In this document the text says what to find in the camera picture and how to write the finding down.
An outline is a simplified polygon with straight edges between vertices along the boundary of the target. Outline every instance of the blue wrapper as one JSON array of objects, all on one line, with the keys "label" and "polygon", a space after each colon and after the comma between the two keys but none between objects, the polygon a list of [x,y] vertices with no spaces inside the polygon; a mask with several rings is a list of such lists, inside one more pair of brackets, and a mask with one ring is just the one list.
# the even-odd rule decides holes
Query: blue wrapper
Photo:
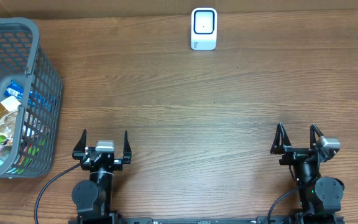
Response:
[{"label": "blue wrapper", "polygon": [[[21,101],[23,99],[23,92],[24,88],[20,86],[20,84],[16,83],[14,80],[11,80],[11,84],[7,86],[6,91],[4,93],[5,96],[15,96],[16,99]],[[49,101],[52,102],[54,105],[57,104],[57,99],[52,97],[52,95],[48,95],[47,98],[49,98]],[[38,94],[37,91],[33,93],[33,91],[30,91],[29,93],[29,100],[28,104],[32,104],[32,106],[35,106],[35,102],[37,101],[41,105],[43,105],[46,109],[48,109],[49,112],[52,113],[53,107],[50,103],[43,97],[41,94]]]}]

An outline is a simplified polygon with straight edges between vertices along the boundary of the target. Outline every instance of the brown wall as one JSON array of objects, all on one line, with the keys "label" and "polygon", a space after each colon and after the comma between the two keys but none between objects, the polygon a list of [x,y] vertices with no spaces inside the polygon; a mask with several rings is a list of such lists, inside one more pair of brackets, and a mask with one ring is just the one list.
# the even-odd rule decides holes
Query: brown wall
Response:
[{"label": "brown wall", "polygon": [[0,17],[69,19],[190,14],[196,7],[220,13],[358,9],[358,0],[0,0]]}]

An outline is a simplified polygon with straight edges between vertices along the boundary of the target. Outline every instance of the plastic basket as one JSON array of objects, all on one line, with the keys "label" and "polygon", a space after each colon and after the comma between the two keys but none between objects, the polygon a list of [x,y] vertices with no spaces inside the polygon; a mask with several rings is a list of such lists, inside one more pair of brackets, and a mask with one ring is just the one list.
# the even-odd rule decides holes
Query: plastic basket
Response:
[{"label": "plastic basket", "polygon": [[24,87],[24,94],[0,178],[47,174],[53,164],[63,84],[39,46],[38,27],[24,18],[0,19],[0,102],[11,80]]}]

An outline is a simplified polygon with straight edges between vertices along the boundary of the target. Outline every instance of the wooden table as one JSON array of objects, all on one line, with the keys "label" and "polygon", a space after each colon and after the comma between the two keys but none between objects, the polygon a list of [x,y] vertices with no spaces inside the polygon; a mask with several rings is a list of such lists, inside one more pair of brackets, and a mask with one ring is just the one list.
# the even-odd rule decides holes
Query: wooden table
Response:
[{"label": "wooden table", "polygon": [[[114,179],[114,208],[126,216],[244,218],[266,215],[294,188],[269,154],[283,122],[293,146],[309,126],[342,149],[321,165],[345,185],[343,215],[358,223],[358,10],[220,14],[215,51],[190,49],[190,17],[37,21],[41,44],[65,84],[51,173],[0,180],[0,223],[33,223],[34,203],[88,144],[128,130],[132,164]],[[77,169],[42,197],[40,223],[67,223]],[[279,204],[287,214],[297,196]]]}]

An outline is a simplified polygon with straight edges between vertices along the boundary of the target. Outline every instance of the laundry basket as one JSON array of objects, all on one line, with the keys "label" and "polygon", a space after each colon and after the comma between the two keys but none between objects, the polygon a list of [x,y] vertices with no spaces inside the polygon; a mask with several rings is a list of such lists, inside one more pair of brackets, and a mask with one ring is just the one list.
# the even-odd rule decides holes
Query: laundry basket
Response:
[{"label": "laundry basket", "polygon": [[0,19],[0,102],[11,80],[24,87],[12,149],[0,166],[0,178],[37,177],[52,168],[63,84],[39,40],[32,21]]}]

